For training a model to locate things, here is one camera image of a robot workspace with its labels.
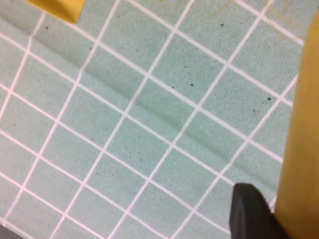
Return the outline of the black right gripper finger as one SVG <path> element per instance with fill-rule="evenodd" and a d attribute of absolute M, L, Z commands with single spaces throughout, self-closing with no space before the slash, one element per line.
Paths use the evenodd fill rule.
<path fill-rule="evenodd" d="M 252 184 L 233 186 L 229 228 L 233 239 L 288 239 L 262 193 Z"/>

